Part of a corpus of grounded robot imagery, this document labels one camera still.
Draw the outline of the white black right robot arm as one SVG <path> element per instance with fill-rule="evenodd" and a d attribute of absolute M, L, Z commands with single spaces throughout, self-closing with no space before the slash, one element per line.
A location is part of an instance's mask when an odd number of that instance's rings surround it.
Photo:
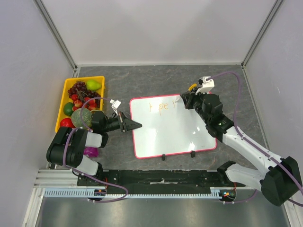
<path fill-rule="evenodd" d="M 195 110 L 207 132 L 233 148 L 250 161 L 255 169 L 228 161 L 218 168 L 217 181 L 222 186 L 241 183 L 255 189 L 273 205 L 281 206 L 297 192 L 302 192 L 298 163 L 292 157 L 282 158 L 251 140 L 223 113 L 218 95 L 200 93 L 197 88 L 180 94 L 184 106 Z"/>

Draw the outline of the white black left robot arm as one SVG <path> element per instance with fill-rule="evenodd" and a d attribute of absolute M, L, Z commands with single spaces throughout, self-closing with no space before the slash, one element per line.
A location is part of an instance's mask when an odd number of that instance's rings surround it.
<path fill-rule="evenodd" d="M 127 132 L 141 127 L 142 124 L 127 118 L 123 112 L 108 118 L 102 111 L 97 111 L 92 114 L 92 132 L 83 128 L 60 127 L 47 150 L 46 159 L 52 164 L 87 174 L 87 180 L 93 186 L 99 186 L 104 181 L 102 165 L 85 156 L 85 149 L 105 147 L 110 131 Z"/>

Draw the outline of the pink framed whiteboard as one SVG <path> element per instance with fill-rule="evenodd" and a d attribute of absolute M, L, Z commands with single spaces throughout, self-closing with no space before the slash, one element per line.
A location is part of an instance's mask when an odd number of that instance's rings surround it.
<path fill-rule="evenodd" d="M 134 155 L 138 159 L 214 150 L 217 141 L 195 110 L 188 110 L 178 94 L 133 98 Z"/>

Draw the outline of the yellow capped marker pen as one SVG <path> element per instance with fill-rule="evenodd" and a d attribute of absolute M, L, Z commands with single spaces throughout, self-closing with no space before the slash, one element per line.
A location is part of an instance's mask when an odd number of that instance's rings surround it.
<path fill-rule="evenodd" d="M 197 84 L 193 84 L 191 85 L 188 90 L 186 92 L 182 92 L 180 93 L 177 98 L 175 99 L 175 102 L 178 102 L 180 100 L 182 100 L 183 102 L 187 102 L 187 100 L 193 95 L 195 94 L 196 92 L 196 87 L 197 87 Z"/>

